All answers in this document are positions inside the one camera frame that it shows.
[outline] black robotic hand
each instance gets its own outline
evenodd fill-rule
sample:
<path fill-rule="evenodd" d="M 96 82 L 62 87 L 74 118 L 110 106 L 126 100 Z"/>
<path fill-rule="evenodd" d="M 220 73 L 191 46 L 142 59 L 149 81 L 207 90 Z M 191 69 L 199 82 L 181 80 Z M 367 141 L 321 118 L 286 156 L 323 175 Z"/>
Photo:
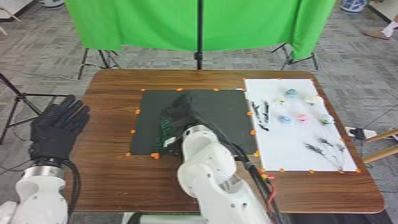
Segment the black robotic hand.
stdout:
<path fill-rule="evenodd" d="M 88 107 L 74 96 L 51 104 L 30 124 L 30 159 L 69 160 L 72 145 L 88 121 Z"/>

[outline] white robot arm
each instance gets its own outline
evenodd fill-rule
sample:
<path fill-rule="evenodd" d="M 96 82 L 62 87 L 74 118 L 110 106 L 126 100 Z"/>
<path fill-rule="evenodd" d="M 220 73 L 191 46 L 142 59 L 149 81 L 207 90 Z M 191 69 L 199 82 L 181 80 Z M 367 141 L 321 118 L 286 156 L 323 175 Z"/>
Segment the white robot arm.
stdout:
<path fill-rule="evenodd" d="M 177 180 L 186 194 L 199 200 L 206 223 L 270 224 L 250 187 L 234 174 L 231 152 L 204 125 L 184 131 L 183 157 Z"/>
<path fill-rule="evenodd" d="M 0 224 L 65 224 L 67 203 L 60 195 L 64 170 L 55 166 L 33 166 L 16 183 L 19 205 L 0 206 Z"/>

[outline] tripod stand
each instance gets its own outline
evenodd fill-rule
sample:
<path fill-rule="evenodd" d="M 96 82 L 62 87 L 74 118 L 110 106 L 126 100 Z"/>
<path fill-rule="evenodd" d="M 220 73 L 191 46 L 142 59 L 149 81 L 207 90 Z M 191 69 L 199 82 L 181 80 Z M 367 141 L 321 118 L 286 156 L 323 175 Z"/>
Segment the tripod stand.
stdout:
<path fill-rule="evenodd" d="M 40 115 L 40 110 L 35 107 L 35 105 L 32 104 L 32 102 L 28 101 L 26 97 L 28 96 L 51 97 L 51 100 L 49 100 L 49 103 L 48 103 L 48 105 L 49 105 L 53 103 L 56 97 L 65 97 L 67 95 L 21 93 L 1 73 L 0 73 L 0 81 L 5 84 L 5 86 L 8 87 L 8 89 L 14 92 L 14 94 L 16 94 L 14 105 L 12 105 L 12 109 L 10 109 L 10 112 L 8 112 L 8 118 L 7 118 L 7 122 L 5 122 L 5 126 L 3 126 L 3 133 L 1 133 L 1 137 L 0 137 L 0 144 L 3 144 L 3 138 L 5 138 L 5 134 L 7 134 L 7 131 L 8 131 L 8 128 L 12 128 L 14 126 L 24 124 L 26 122 L 30 122 L 35 119 L 35 117 L 33 117 L 33 118 L 30 118 L 30 119 L 26 119 L 26 120 L 23 120 L 23 121 L 19 121 L 19 122 L 10 124 L 10 121 L 12 121 L 12 118 L 14 118 L 14 113 L 16 113 L 17 104 L 23 102 L 26 104 L 30 110 L 33 111 L 33 113 L 37 115 Z"/>

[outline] metal pole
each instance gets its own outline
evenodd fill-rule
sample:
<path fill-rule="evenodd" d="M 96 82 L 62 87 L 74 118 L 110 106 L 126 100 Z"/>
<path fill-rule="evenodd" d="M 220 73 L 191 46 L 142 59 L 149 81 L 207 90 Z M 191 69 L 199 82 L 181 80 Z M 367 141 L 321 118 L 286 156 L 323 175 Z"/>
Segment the metal pole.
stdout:
<path fill-rule="evenodd" d="M 204 0 L 197 0 L 197 70 L 202 70 L 202 17 L 204 17 Z"/>

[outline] black mat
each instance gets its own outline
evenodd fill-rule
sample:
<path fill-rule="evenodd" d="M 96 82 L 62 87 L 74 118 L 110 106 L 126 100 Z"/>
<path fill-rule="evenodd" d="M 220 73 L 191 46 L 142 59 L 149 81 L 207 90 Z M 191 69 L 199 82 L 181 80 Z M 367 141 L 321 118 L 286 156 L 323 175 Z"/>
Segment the black mat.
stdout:
<path fill-rule="evenodd" d="M 255 152 L 255 140 L 250 135 L 252 124 L 247 116 L 247 101 L 238 90 L 193 90 L 191 108 L 204 120 L 213 123 L 225 133 L 232 143 L 247 154 Z M 145 91 L 140 102 L 140 115 L 135 122 L 131 154 L 149 155 L 156 152 L 159 135 L 159 112 L 170 106 L 183 92 L 172 90 Z"/>

